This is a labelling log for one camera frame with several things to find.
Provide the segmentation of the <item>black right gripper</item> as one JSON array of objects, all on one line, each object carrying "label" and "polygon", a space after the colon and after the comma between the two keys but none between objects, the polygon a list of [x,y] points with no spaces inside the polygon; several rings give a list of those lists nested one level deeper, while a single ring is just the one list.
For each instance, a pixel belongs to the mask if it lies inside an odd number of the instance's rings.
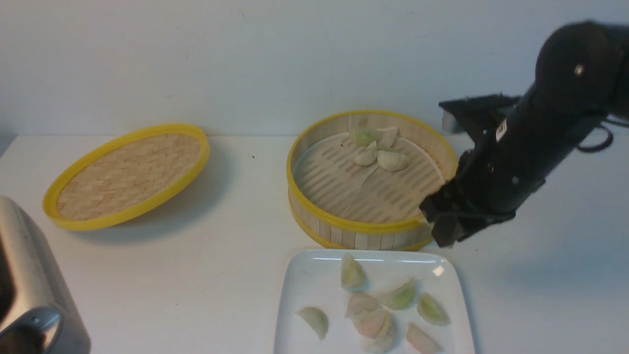
[{"label": "black right gripper", "polygon": [[427,196],[419,209],[433,224],[439,247],[452,247],[490,226],[509,222],[545,183],[537,163],[494,148],[462,155],[455,177]]}]

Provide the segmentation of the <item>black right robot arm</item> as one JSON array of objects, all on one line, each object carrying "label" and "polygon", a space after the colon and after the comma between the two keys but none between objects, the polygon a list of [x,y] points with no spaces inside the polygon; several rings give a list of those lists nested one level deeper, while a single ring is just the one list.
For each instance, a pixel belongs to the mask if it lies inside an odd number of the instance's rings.
[{"label": "black right robot arm", "polygon": [[543,44],[524,95],[439,103],[452,132],[474,142],[454,177],[419,206],[439,247],[514,219],[573,150],[611,146],[604,124],[628,125],[628,34],[626,24],[569,23]]}]

